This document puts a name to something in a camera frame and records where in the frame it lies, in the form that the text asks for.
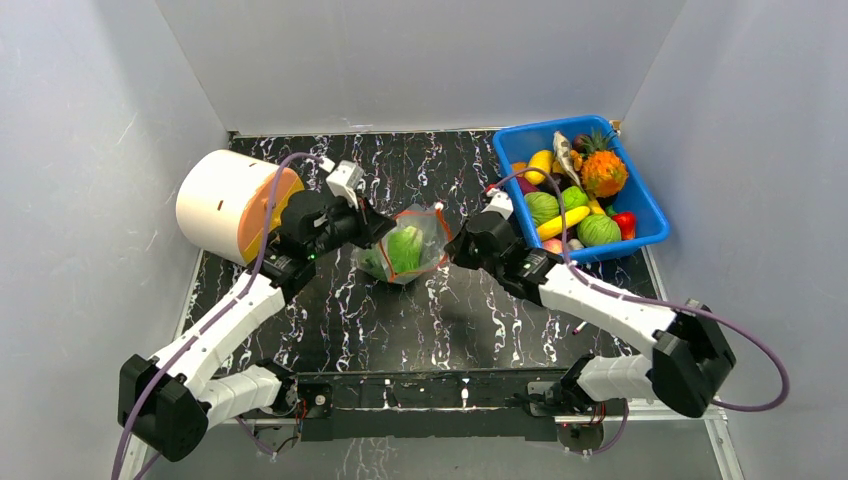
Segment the clear orange zip top bag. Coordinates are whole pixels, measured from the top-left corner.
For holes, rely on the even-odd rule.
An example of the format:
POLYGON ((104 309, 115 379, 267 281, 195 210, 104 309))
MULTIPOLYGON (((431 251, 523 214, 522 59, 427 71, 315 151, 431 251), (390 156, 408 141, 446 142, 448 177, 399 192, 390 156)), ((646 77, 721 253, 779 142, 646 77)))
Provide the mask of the clear orange zip top bag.
POLYGON ((388 284, 406 285, 447 261, 444 251, 451 231, 443 215, 444 204, 429 208, 412 205, 397 214, 396 226, 371 248, 355 248, 358 270, 388 284))

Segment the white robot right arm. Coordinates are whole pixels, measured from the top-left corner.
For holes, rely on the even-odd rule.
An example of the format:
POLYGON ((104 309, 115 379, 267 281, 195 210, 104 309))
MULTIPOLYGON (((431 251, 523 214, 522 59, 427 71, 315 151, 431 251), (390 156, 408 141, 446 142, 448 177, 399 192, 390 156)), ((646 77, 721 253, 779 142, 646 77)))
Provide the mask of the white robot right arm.
POLYGON ((554 386, 531 394, 538 405, 587 414, 608 400, 640 398, 699 418, 735 366, 708 310, 663 306, 576 272, 563 256, 529 247, 496 212, 467 220, 444 251, 459 267, 486 271, 514 297, 586 321, 635 349, 581 357, 554 386))

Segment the green toy lettuce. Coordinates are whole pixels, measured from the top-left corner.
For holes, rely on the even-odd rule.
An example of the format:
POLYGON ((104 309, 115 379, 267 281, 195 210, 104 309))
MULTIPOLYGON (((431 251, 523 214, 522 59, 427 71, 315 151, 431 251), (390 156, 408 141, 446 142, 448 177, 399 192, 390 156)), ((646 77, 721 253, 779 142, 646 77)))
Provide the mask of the green toy lettuce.
POLYGON ((415 226, 397 227, 377 245, 359 252, 359 268, 381 281, 413 272, 421 265, 423 231, 415 226))

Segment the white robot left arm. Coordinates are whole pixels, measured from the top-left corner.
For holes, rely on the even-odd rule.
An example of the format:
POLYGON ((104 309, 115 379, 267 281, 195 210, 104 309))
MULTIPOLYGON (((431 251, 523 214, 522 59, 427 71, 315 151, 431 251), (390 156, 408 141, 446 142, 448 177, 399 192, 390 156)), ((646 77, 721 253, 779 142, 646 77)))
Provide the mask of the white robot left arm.
POLYGON ((315 262, 346 245, 373 246, 396 225, 359 194, 327 200, 315 191, 293 194, 260 225, 260 249, 230 292, 201 320, 153 356, 131 356, 120 369, 115 457, 120 466, 131 437, 176 462, 206 432, 230 418, 266 409, 287 416, 299 404, 295 374, 262 360, 216 378, 223 361, 254 330, 290 303, 312 280, 315 262))

